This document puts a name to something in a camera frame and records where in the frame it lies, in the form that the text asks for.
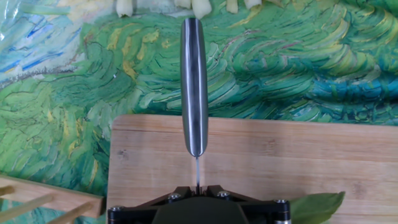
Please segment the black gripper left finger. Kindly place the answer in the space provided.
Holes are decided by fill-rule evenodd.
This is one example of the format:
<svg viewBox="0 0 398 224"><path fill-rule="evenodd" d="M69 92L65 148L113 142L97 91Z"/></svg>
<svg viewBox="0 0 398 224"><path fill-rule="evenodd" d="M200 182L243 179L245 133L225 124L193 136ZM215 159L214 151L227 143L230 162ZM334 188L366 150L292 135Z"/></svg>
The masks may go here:
<svg viewBox="0 0 398 224"><path fill-rule="evenodd" d="M108 224L151 223L162 206L197 196L197 187L177 187L173 192L135 207L115 205L108 209Z"/></svg>

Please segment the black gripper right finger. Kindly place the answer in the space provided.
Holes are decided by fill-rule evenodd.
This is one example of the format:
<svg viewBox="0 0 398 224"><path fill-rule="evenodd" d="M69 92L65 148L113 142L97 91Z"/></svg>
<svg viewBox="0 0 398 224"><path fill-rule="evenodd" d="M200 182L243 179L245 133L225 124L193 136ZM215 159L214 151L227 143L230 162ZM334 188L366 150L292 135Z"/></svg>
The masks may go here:
<svg viewBox="0 0 398 224"><path fill-rule="evenodd" d="M226 190L220 185L201 186L200 196L233 202L239 208L239 216L248 223L292 223L288 200L259 200Z"/></svg>

